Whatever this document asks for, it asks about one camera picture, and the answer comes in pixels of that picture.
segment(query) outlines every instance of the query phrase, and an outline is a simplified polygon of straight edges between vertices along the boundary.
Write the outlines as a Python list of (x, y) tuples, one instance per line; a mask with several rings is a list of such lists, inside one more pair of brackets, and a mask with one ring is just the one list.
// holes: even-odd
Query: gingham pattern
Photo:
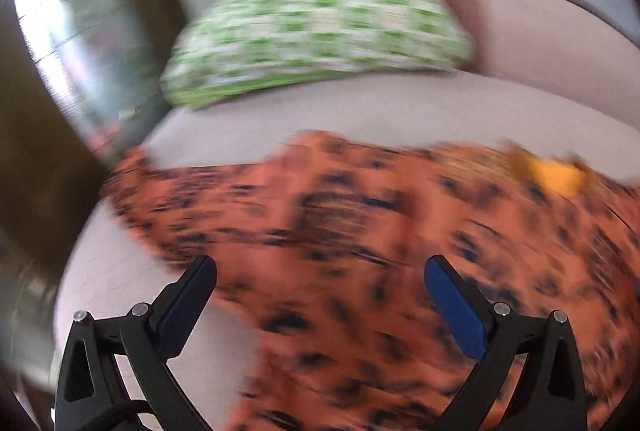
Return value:
[(471, 51), (440, 0), (221, 0), (180, 34), (162, 88), (201, 107), (337, 72), (451, 68)]

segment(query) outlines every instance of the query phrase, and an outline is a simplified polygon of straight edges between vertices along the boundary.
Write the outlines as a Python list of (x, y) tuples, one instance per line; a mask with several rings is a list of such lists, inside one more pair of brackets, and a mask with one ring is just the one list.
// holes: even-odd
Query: orange patterned fabric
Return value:
[(168, 265), (214, 257), (215, 303), (259, 332), (232, 431), (424, 429), (473, 366), (422, 285), (433, 254), (492, 302), (567, 312), (597, 429), (638, 371), (636, 191), (591, 173), (572, 198), (546, 194), (510, 162), (309, 132), (261, 164), (154, 170), (133, 150), (104, 192)]

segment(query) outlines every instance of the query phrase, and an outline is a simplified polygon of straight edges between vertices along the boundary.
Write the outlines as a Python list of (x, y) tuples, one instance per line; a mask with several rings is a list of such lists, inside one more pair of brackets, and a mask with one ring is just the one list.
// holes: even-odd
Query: yellow object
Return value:
[(547, 193), (571, 196), (579, 193), (587, 175), (572, 164), (529, 157), (529, 168), (538, 185)]

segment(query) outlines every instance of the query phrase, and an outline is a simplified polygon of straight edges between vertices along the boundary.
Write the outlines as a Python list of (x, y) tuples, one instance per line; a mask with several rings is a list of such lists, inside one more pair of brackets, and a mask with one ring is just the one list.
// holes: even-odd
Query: black cable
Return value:
[(119, 423), (139, 413), (154, 414), (146, 400), (129, 400), (110, 407), (76, 431), (111, 431)]

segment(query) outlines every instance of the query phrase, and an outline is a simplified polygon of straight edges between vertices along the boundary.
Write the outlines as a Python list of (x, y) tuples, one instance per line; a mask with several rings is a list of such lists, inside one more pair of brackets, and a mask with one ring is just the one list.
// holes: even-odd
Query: metal pin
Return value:
[(554, 319), (559, 323), (565, 323), (567, 319), (569, 319), (564, 312), (561, 310), (556, 310), (554, 312)]
[(86, 310), (78, 310), (78, 312), (74, 314), (74, 321), (76, 323), (81, 323), (85, 319), (86, 319)]
[(507, 303), (496, 303), (494, 305), (494, 312), (498, 316), (508, 316), (511, 313), (511, 307)]
[(149, 305), (146, 303), (138, 303), (137, 305), (133, 305), (133, 308), (131, 309), (131, 313), (135, 317), (142, 317), (147, 312), (149, 312)]

